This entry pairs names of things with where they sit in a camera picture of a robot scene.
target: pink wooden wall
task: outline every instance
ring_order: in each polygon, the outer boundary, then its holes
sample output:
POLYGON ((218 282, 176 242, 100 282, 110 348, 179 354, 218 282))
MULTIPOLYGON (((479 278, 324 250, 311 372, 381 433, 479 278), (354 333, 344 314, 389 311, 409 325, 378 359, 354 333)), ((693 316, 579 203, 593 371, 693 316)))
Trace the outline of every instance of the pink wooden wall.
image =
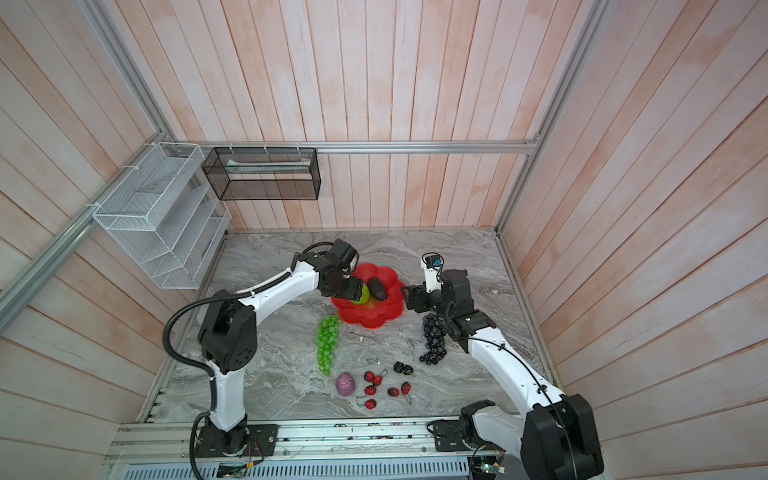
POLYGON ((617 2, 504 232, 616 478, 768 478, 768 2, 617 2))
MULTIPOLYGON (((0 290, 154 134, 77 0, 0 2, 0 290)), ((95 478, 191 294, 86 239, 0 338, 4 478, 95 478)))
MULTIPOLYGON (((104 0, 178 138, 521 140, 592 0, 104 0)), ((516 154, 321 155, 319 201, 237 229, 495 225, 516 154)))

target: black wire mesh basket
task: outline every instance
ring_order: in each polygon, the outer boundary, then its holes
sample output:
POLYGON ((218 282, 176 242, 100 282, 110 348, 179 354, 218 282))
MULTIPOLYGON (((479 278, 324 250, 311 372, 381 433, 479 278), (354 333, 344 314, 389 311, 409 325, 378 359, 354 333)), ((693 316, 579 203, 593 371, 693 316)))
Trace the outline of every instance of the black wire mesh basket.
POLYGON ((314 148, 215 147, 203 172, 221 200, 317 200, 314 148))

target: artificial grapes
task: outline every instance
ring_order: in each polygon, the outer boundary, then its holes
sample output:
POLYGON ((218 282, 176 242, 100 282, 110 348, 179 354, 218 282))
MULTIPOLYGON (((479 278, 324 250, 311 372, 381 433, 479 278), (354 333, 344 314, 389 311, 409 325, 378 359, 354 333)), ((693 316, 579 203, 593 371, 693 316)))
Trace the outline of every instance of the artificial grapes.
POLYGON ((317 365, 320 372, 330 376, 333 364, 333 349, 339 342, 339 326, 341 319, 339 314, 328 315, 317 326, 317 365))

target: white wire mesh basket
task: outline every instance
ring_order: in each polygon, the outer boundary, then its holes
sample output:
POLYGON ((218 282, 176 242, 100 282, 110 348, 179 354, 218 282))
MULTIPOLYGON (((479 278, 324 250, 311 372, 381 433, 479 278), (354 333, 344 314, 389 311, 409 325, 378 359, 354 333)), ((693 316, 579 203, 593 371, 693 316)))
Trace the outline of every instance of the white wire mesh basket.
POLYGON ((203 163, 196 144, 155 145, 94 212, 106 230, 157 230, 203 163))
POLYGON ((198 288, 231 219, 208 184, 186 188, 202 160, 197 145, 159 144, 94 214, 160 288, 198 288))

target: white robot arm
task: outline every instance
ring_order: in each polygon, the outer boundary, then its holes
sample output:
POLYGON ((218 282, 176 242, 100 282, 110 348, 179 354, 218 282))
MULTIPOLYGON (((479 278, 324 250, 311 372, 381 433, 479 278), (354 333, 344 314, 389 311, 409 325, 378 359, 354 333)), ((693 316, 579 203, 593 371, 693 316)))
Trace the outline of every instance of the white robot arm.
MULTIPOLYGON (((190 440, 190 463, 196 478, 200 476, 194 464, 195 448, 237 456, 253 437, 243 405, 243 381, 244 367, 257 349, 257 325, 282 305, 315 288, 324 296, 358 300, 362 281, 351 275, 351 263, 357 257, 356 250, 341 240, 317 243, 297 253, 284 272, 239 292, 222 290, 171 317, 164 331, 166 350, 178 361, 205 369, 212 386, 211 410, 200 414, 195 426, 202 418, 206 423, 199 438, 193 429, 190 440), (320 253, 310 251, 319 245, 330 248, 320 253), (185 359, 170 346, 173 323, 203 303, 210 303, 197 336, 204 364, 185 359)), ((443 259, 437 253, 422 256, 425 282, 402 288, 406 307, 437 315, 441 328, 488 369, 519 411, 511 415, 482 400, 462 409, 458 421, 441 421, 455 423, 451 430, 460 432, 459 441, 452 444, 454 451, 493 442, 520 458, 531 478, 582 480, 602 472, 594 418, 586 401, 580 396, 566 396, 548 382, 509 346, 492 319, 475 310, 466 270, 444 272, 442 268, 443 259)), ((445 447, 444 438, 437 435, 438 450, 441 445, 445 447)))
POLYGON ((488 400, 466 406, 459 420, 434 424, 438 450, 479 448, 492 442, 521 459, 530 478, 582 480, 603 472, 594 417, 586 400, 565 395, 536 372, 509 345, 495 322, 475 309, 466 270, 442 268, 439 254, 422 256, 425 281, 402 288, 406 307, 435 314, 440 328, 498 381, 518 414, 503 412, 488 400))

